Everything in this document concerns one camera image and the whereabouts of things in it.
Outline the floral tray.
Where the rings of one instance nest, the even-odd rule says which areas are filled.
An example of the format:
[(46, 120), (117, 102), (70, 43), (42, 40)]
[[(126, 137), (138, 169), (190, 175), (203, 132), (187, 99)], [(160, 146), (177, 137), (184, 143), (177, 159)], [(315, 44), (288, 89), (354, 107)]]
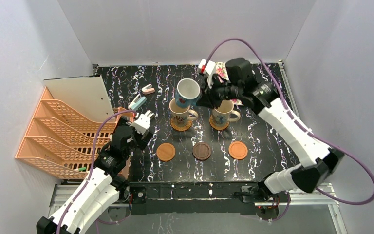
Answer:
[[(215, 62), (216, 64), (216, 73), (218, 74), (219, 83), (230, 83), (225, 63), (223, 62)], [(236, 106), (243, 106), (243, 103), (239, 99), (230, 99), (234, 105)]]

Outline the tall beige mug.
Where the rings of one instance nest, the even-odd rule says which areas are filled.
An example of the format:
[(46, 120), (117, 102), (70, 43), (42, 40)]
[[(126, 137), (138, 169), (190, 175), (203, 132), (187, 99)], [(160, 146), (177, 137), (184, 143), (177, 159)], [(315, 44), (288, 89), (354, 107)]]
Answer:
[(241, 118), (241, 114), (234, 110), (234, 104), (230, 100), (223, 100), (220, 107), (212, 110), (212, 115), (218, 125), (236, 122)]

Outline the light wooden coaster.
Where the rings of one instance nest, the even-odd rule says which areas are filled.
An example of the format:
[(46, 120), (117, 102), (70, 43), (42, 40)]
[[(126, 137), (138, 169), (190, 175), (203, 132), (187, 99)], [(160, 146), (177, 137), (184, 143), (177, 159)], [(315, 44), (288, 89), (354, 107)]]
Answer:
[(156, 150), (157, 157), (161, 161), (170, 161), (174, 158), (176, 153), (175, 147), (170, 143), (163, 143), (158, 146)]
[(248, 148), (244, 143), (234, 141), (230, 144), (228, 152), (233, 159), (242, 160), (247, 157)]

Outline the woven rattan coaster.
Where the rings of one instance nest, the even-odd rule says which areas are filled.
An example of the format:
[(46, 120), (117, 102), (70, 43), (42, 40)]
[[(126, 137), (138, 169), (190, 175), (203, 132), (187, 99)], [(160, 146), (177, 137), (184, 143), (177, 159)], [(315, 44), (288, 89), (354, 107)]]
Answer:
[(216, 121), (213, 115), (210, 116), (209, 123), (212, 128), (219, 130), (219, 131), (226, 129), (229, 126), (229, 122), (226, 122), (225, 124), (222, 124), (222, 125), (216, 124)]
[(176, 123), (176, 119), (174, 117), (172, 117), (171, 120), (170, 120), (170, 125), (174, 130), (183, 132), (183, 131), (188, 130), (192, 126), (192, 120), (187, 120), (185, 125), (179, 126)]

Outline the blue mug white inside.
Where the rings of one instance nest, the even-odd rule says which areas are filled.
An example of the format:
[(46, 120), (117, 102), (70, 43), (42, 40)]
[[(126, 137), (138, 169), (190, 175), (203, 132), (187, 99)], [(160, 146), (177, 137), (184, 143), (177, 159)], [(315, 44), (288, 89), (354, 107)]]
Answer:
[(180, 108), (187, 108), (195, 105), (200, 95), (200, 85), (191, 78), (184, 78), (176, 86), (175, 103)]

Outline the dark walnut wooden coaster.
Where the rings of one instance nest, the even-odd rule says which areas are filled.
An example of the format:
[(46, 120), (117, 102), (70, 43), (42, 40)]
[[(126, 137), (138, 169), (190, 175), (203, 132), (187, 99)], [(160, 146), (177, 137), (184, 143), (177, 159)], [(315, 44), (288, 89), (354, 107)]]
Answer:
[(207, 160), (211, 156), (211, 148), (207, 143), (196, 143), (192, 148), (192, 154), (197, 160)]

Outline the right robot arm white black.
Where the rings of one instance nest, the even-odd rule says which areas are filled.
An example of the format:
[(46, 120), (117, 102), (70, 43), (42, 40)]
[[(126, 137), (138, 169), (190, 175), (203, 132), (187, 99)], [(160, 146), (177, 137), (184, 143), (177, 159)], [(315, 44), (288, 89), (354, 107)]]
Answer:
[(313, 192), (334, 172), (345, 154), (313, 137), (313, 133), (294, 115), (282, 100), (275, 80), (258, 81), (251, 64), (244, 58), (234, 58), (226, 64), (228, 81), (222, 81), (216, 72), (216, 63), (201, 60), (197, 72), (203, 77), (198, 106), (220, 107), (222, 101), (238, 99), (261, 119), (273, 127), (299, 159), (299, 164), (274, 172), (258, 183), (260, 195), (300, 189)]

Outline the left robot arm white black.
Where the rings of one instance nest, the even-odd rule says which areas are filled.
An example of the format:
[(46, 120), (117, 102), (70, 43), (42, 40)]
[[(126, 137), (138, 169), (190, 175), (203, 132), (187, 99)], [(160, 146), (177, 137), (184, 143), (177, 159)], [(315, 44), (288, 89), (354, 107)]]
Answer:
[(37, 222), (38, 234), (84, 234), (123, 193), (129, 182), (119, 172), (136, 149), (143, 150), (153, 134), (151, 118), (139, 114), (135, 121), (120, 118), (110, 141), (99, 151), (86, 178), (49, 218)]

